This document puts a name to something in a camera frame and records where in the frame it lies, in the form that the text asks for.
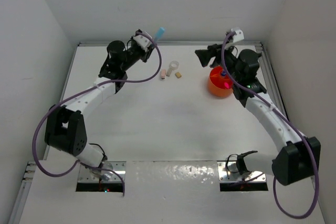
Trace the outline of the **blue capped glue stick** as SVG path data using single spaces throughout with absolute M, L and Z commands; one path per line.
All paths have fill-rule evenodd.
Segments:
M 159 39 L 163 36 L 163 34 L 165 33 L 165 28 L 164 27 L 160 27 L 157 32 L 154 35 L 153 41 L 155 43 L 157 43 L 159 41 Z

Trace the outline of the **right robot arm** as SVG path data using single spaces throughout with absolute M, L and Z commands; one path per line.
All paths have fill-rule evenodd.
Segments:
M 313 176 L 318 178 L 321 144 L 316 137 L 306 137 L 295 128 L 273 104 L 266 88 L 257 78 L 262 57 L 251 49 L 234 56 L 232 48 L 214 44 L 195 51 L 202 67 L 216 71 L 216 80 L 228 79 L 235 98 L 263 126 L 278 154 L 275 157 L 257 155 L 256 151 L 237 156 L 235 171 L 245 175 L 252 170 L 273 174 L 287 186 Z

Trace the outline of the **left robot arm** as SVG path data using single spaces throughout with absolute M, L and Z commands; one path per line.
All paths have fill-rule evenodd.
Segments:
M 116 94 L 127 80 L 127 70 L 137 61 L 146 62 L 153 50 L 151 42 L 139 35 L 126 48 L 115 40 L 107 46 L 107 58 L 90 91 L 64 105 L 48 116 L 45 143 L 68 153 L 89 167 L 100 167 L 105 156 L 88 143 L 85 120 L 106 99 Z

